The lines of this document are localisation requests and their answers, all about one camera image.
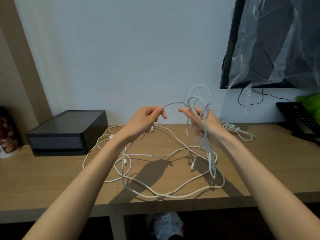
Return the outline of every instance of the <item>white label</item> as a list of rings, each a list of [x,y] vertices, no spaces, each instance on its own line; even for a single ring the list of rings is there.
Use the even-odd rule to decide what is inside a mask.
[[[0,146],[0,156],[5,155],[6,152],[2,149],[2,146]]]

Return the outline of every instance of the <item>clear plastic sheet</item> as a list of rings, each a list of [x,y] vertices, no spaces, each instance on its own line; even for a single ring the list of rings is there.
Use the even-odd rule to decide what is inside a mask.
[[[320,0],[246,0],[229,88],[282,82],[320,90]]]

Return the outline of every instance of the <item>white cable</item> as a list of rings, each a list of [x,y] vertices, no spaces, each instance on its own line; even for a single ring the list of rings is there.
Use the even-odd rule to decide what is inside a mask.
[[[198,87],[203,87],[203,88],[205,88],[205,89],[207,90],[208,95],[209,95],[209,103],[205,103],[204,100],[203,100],[201,97],[199,97],[199,96],[191,96],[192,91],[193,91],[194,89],[198,88]],[[190,105],[190,101],[191,101],[192,99],[195,99],[195,100],[194,100],[194,103],[193,103],[193,106]],[[189,92],[189,98],[188,98],[187,104],[185,104],[184,102],[175,102],[175,103],[167,104],[167,105],[165,105],[164,107],[166,107],[166,106],[168,106],[168,105],[171,105],[171,104],[181,103],[181,104],[183,104],[185,107],[189,107],[193,112],[195,112],[194,107],[195,107],[195,104],[196,104],[197,101],[200,101],[200,103],[201,103],[201,108],[202,108],[202,110],[201,110],[200,116],[201,116],[201,117],[203,118],[203,120],[204,120],[204,128],[205,128],[205,131],[204,131],[203,136],[199,138],[199,140],[200,140],[200,139],[203,139],[202,145],[200,145],[200,146],[187,146],[185,143],[183,143],[181,140],[179,140],[178,137],[176,137],[176,135],[175,135],[170,129],[168,129],[168,128],[164,127],[164,126],[154,125],[154,126],[156,126],[156,127],[160,127],[160,128],[163,128],[163,129],[166,129],[166,130],[170,131],[170,132],[172,133],[172,135],[175,137],[175,139],[176,139],[177,141],[179,141],[184,147],[181,148],[181,149],[178,149],[178,150],[176,150],[176,151],[174,151],[174,152],[172,152],[172,153],[170,153],[170,154],[164,155],[164,156],[154,156],[154,155],[148,155],[148,154],[127,153],[128,149],[129,149],[129,148],[131,147],[131,145],[134,143],[134,142],[131,142],[128,147],[126,146],[126,147],[124,148],[124,152],[121,152],[121,154],[122,154],[123,156],[120,157],[120,158],[114,163],[114,169],[116,170],[116,172],[117,172],[121,177],[119,177],[119,178],[117,178],[117,179],[114,179],[114,180],[105,181],[105,182],[114,182],[114,181],[117,181],[117,180],[120,180],[120,179],[121,179],[121,180],[122,180],[122,184],[123,184],[123,186],[124,186],[126,189],[134,192],[135,194],[137,194],[137,195],[139,195],[139,196],[145,197],[145,198],[159,198],[159,197],[185,198],[185,197],[189,197],[189,196],[191,196],[191,195],[193,195],[193,194],[196,194],[196,193],[198,193],[198,192],[200,192],[200,191],[203,191],[203,190],[206,190],[206,189],[219,189],[219,188],[222,188],[222,187],[224,186],[224,184],[225,184],[225,177],[223,176],[222,172],[216,167],[216,164],[217,164],[217,161],[218,161],[218,155],[212,150],[212,145],[209,143],[208,138],[207,138],[208,129],[207,129],[207,124],[206,124],[206,116],[207,116],[207,111],[208,111],[208,108],[209,108],[209,106],[210,106],[210,101],[211,101],[210,91],[209,91],[205,86],[201,86],[201,85],[200,85],[200,86],[195,86],[195,87],[194,87],[193,89],[191,89],[190,92]],[[189,136],[189,135],[188,135],[188,131],[187,131],[187,129],[188,129],[188,122],[189,122],[189,119],[187,120],[187,123],[186,123],[186,134],[187,134],[187,136]],[[228,124],[228,123],[226,123],[226,122],[221,122],[221,124],[222,124],[222,126],[224,127],[225,130],[227,130],[227,131],[229,131],[229,132],[232,132],[232,133],[237,133],[238,136],[239,136],[242,140],[244,140],[244,141],[252,141],[252,139],[255,138],[255,136],[254,136],[253,134],[248,133],[248,132],[246,132],[246,131],[242,131],[242,130],[240,130],[239,127],[235,127],[235,126],[232,125],[232,124]],[[105,140],[102,140],[102,141],[100,141],[100,140],[101,140],[104,136],[114,135],[114,133],[111,132],[111,129],[114,128],[114,127],[119,127],[119,126],[121,126],[121,125],[115,125],[115,126],[110,127],[110,128],[109,128],[109,133],[110,133],[110,134],[104,134],[104,135],[102,135],[101,137],[99,137],[95,146],[97,146],[99,149],[101,149],[101,147],[99,147],[99,144],[102,143],[102,142],[104,142],[104,141],[108,141],[109,139],[105,139]],[[245,139],[243,139],[243,138],[240,136],[239,133],[242,133],[242,134],[246,134],[246,135],[248,135],[248,136],[251,136],[251,140],[245,140]],[[197,153],[195,153],[194,151],[192,151],[190,148],[196,148],[196,149],[198,149],[198,150],[197,150]],[[207,158],[205,158],[205,157],[203,157],[203,156],[201,156],[201,155],[198,154],[201,148],[206,150]],[[192,164],[191,164],[191,169],[194,169],[194,165],[195,165],[195,161],[196,161],[197,157],[200,157],[200,158],[202,158],[202,159],[207,160],[207,161],[208,161],[208,164],[209,164],[209,169],[208,169],[206,172],[204,172],[204,173],[202,173],[202,174],[200,174],[200,175],[198,175],[198,176],[195,176],[195,177],[191,178],[190,180],[188,180],[188,181],[186,181],[185,183],[183,183],[182,185],[180,185],[177,189],[175,189],[175,190],[173,190],[173,191],[171,191],[171,192],[169,192],[169,193],[164,193],[164,194],[157,193],[157,192],[155,192],[154,190],[152,190],[152,189],[151,189],[148,185],[146,185],[145,183],[143,183],[143,182],[141,182],[141,181],[139,181],[139,180],[137,180],[137,179],[135,179],[135,178],[126,176],[126,175],[129,173],[129,171],[130,171],[130,169],[131,169],[131,166],[132,166],[131,158],[130,158],[129,156],[146,156],[146,157],[153,157],[153,158],[158,158],[158,159],[160,159],[160,158],[165,158],[165,157],[174,155],[174,154],[176,154],[177,152],[182,151],[182,150],[184,150],[184,149],[187,149],[187,150],[189,150],[191,153],[194,154],[194,160],[193,160],[193,162],[192,162]],[[86,155],[86,157],[85,157],[85,159],[84,159],[84,161],[83,161],[83,163],[82,163],[82,168],[84,168],[84,164],[85,164],[85,161],[86,161],[89,153]],[[129,169],[127,170],[127,172],[124,173],[124,165],[126,164],[126,163],[125,163],[125,158],[126,158],[126,157],[127,157],[127,158],[129,159],[129,161],[130,161],[130,167],[129,167]],[[121,172],[119,172],[118,168],[116,167],[116,164],[117,164],[119,161],[122,161]],[[205,174],[207,174],[207,173],[210,173],[211,177],[212,177],[213,179],[215,179],[215,177],[216,177],[216,170],[218,170],[219,173],[222,175],[223,182],[222,182],[221,186],[209,185],[209,186],[202,187],[201,189],[198,189],[198,190],[196,190],[196,191],[194,191],[194,192],[192,192],[192,193],[190,193],[190,194],[187,194],[187,195],[181,195],[181,196],[173,196],[173,195],[171,195],[171,194],[177,192],[178,190],[180,190],[180,189],[181,189],[182,187],[184,187],[186,184],[190,183],[191,181],[193,181],[193,180],[195,180],[195,179],[197,179],[197,178],[199,178],[199,177],[202,177],[203,175],[205,175]],[[154,196],[143,195],[143,194],[141,194],[141,193],[139,193],[139,192],[137,192],[137,191],[129,188],[129,187],[126,186],[126,184],[125,184],[125,181],[124,181],[125,178],[128,179],[128,180],[135,181],[135,182],[137,182],[137,183],[145,186],[148,190],[150,190],[150,191],[154,194]]]

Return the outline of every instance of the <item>black cable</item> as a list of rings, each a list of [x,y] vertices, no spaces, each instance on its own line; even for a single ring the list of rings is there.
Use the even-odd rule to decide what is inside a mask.
[[[288,100],[289,102],[292,102],[291,100],[289,100],[289,99],[287,99],[287,98],[276,97],[276,96],[273,96],[273,95],[271,95],[271,94],[265,94],[265,93],[263,93],[263,88],[261,88],[261,92],[257,92],[257,91],[255,91],[255,90],[253,90],[253,89],[251,89],[251,90],[254,91],[254,92],[256,92],[256,93],[258,93],[258,94],[262,94],[262,100],[261,100],[261,102],[255,103],[255,104],[261,104],[261,103],[263,102],[264,95],[268,95],[268,96],[272,96],[272,97],[274,97],[274,98],[276,98],[276,99],[283,99],[283,100]],[[238,96],[238,104],[240,104],[239,98],[240,98],[240,96],[241,96],[241,94],[242,94],[242,91],[243,91],[243,89],[241,90],[241,92],[240,92],[240,94],[239,94],[239,96]]]
[[[241,92],[240,92],[240,94],[239,94],[239,96],[238,96],[238,104],[240,104],[240,102],[239,102],[239,98],[240,98],[240,96],[241,96],[241,94],[242,94],[242,91],[243,91],[243,89],[241,90]],[[264,97],[263,97],[263,88],[261,88],[261,94],[262,94],[262,100],[261,100],[261,102],[259,102],[259,103],[255,103],[255,104],[261,104],[262,102],[263,102],[263,99],[264,99]]]
[[[271,95],[271,94],[265,94],[265,93],[263,93],[263,91],[262,91],[262,93],[257,92],[257,91],[255,91],[255,90],[253,90],[253,89],[252,89],[252,91],[254,91],[254,92],[258,93],[258,94],[262,94],[262,95],[269,95],[269,96],[274,97],[274,98],[276,98],[276,99],[283,99],[283,100],[288,100],[289,102],[292,102],[291,100],[289,100],[289,99],[287,99],[287,98],[276,97],[276,96],[273,96],[273,95]]]

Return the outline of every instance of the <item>green plush toy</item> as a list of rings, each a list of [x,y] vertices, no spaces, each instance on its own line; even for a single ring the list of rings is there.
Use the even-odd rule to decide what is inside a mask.
[[[301,103],[305,109],[320,124],[320,93],[314,93],[309,96],[298,96],[297,102]]]

